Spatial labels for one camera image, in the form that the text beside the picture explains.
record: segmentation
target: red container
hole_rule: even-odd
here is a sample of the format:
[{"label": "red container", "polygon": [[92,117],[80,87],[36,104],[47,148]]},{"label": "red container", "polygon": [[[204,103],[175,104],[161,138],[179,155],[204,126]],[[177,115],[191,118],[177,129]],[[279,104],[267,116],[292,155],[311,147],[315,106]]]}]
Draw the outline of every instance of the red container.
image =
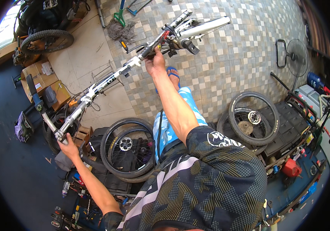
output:
[{"label": "red container", "polygon": [[288,159],[285,165],[282,168],[282,172],[289,177],[296,177],[301,174],[302,169],[297,166],[296,161]]}]

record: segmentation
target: person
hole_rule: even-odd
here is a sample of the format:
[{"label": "person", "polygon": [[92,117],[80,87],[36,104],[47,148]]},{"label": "person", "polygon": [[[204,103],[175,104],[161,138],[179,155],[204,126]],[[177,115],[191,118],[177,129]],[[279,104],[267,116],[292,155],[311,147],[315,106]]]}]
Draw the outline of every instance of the person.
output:
[{"label": "person", "polygon": [[157,166],[126,213],[84,166],[69,134],[68,145],[59,143],[61,150],[102,210],[106,230],[251,230],[265,200],[263,164],[245,146],[207,126],[190,89],[179,87],[177,70],[166,70],[163,55],[158,48],[155,52],[145,66],[164,110],[153,128]]}]

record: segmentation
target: purple cloth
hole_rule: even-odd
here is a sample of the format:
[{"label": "purple cloth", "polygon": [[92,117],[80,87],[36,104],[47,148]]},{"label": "purple cloth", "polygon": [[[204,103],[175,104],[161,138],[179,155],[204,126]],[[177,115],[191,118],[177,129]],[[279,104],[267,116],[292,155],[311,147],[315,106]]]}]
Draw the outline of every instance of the purple cloth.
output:
[{"label": "purple cloth", "polygon": [[21,123],[23,121],[23,112],[20,113],[19,118],[18,118],[18,125],[15,126],[15,134],[16,137],[18,137],[19,141],[25,142],[25,139],[23,137],[23,127],[21,126]]}]

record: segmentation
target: mop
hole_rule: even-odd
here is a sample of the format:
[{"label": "mop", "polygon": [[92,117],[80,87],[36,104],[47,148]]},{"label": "mop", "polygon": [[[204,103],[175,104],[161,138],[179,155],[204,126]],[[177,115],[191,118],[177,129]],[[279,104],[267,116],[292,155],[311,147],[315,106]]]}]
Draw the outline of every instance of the mop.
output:
[{"label": "mop", "polygon": [[114,17],[110,20],[109,24],[107,24],[106,29],[110,39],[121,39],[126,44],[132,44],[135,42],[133,38],[136,35],[134,32],[135,22],[130,21],[127,24],[125,23],[122,16],[124,10],[124,1],[125,0],[121,0],[119,12],[114,13]]}]

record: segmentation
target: checkered tile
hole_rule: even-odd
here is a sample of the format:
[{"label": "checkered tile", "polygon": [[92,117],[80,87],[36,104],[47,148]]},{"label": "checkered tile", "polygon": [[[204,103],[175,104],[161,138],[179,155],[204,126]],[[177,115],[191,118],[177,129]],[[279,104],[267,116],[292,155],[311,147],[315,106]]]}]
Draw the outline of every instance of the checkered tile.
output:
[{"label": "checkered tile", "polygon": [[[119,11],[120,1],[101,0],[101,3],[108,23],[113,13]],[[178,70],[181,86],[190,87],[198,109],[208,122],[216,122],[239,92],[257,91],[273,102],[284,99],[286,90],[269,73],[274,72],[292,87],[294,76],[287,67],[277,67],[275,40],[284,39],[288,44],[292,39],[300,39],[306,43],[302,14],[295,0],[151,1],[136,16],[124,11],[127,21],[137,22],[133,45],[153,40],[160,27],[187,8],[193,10],[193,18],[202,18],[200,21],[220,16],[229,16],[232,20],[232,24],[209,33],[201,42],[194,41],[200,50],[197,55],[180,50],[172,58],[164,56],[166,65]],[[126,54],[119,42],[108,37],[107,40],[117,68],[135,55],[135,52]],[[282,63],[285,53],[282,47],[278,51],[279,63]],[[314,64],[309,60],[308,71],[313,69]],[[142,68],[133,68],[128,78],[121,79],[138,117],[153,121],[162,104],[144,64]],[[298,86],[305,82],[304,75]]]}]

